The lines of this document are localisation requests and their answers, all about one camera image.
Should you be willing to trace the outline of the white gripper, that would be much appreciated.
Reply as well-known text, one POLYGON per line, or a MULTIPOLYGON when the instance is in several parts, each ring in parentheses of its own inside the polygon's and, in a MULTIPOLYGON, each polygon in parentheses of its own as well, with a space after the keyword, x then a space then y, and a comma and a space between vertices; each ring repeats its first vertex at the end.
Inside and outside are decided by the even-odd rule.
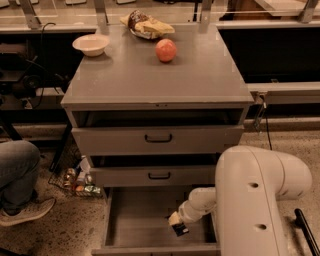
POLYGON ((197 215, 195 210, 192 208, 188 201, 183 202, 179 208, 178 213, 172 213, 168 218, 168 223, 170 226, 184 223, 194 223, 197 221, 197 215))

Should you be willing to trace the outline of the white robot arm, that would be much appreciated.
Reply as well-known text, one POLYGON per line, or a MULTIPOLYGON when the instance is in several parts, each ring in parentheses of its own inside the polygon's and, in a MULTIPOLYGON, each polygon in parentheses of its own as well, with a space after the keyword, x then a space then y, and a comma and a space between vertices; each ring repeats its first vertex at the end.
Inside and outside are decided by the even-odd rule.
POLYGON ((168 223, 182 235, 186 224, 215 212, 221 256, 289 256, 277 202, 299 199, 311 186, 298 157, 234 146, 217 162, 215 185, 193 189, 168 223))

